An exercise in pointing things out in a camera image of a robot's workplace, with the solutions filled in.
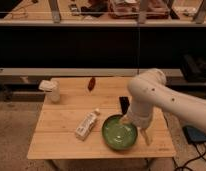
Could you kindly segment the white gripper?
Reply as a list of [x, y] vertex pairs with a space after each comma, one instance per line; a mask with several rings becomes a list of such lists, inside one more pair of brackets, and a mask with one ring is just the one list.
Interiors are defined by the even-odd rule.
[[140, 102], [133, 99], [128, 107], [127, 113], [120, 118], [120, 124], [128, 124], [128, 122], [134, 124], [136, 127], [141, 128], [142, 134], [147, 146], [152, 143], [152, 137], [147, 133], [147, 128], [150, 126], [153, 119], [152, 104], [147, 102]]

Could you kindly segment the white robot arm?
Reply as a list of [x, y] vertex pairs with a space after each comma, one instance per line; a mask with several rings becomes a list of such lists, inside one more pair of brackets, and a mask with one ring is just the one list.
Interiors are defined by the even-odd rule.
[[132, 99], [121, 124], [138, 127], [150, 144], [146, 130], [153, 119], [153, 108], [161, 108], [206, 133], [206, 100], [177, 92], [166, 86], [166, 75], [153, 68], [134, 76], [127, 85]]

